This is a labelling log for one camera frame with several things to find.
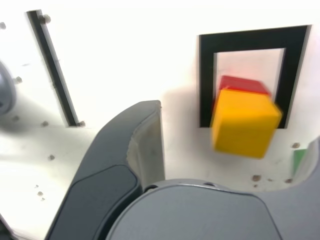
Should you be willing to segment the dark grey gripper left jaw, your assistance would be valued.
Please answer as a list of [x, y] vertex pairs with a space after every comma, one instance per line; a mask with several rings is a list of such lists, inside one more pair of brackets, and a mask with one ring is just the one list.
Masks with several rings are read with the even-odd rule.
[[161, 102], [141, 101], [98, 132], [46, 238], [104, 240], [124, 209], [164, 179]]

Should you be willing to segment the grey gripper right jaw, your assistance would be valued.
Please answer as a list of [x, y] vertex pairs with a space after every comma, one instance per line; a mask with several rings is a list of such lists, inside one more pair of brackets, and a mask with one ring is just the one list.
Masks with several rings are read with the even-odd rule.
[[119, 216], [109, 240], [317, 240], [320, 237], [320, 142], [306, 157], [310, 176], [270, 192], [240, 192], [169, 182]]

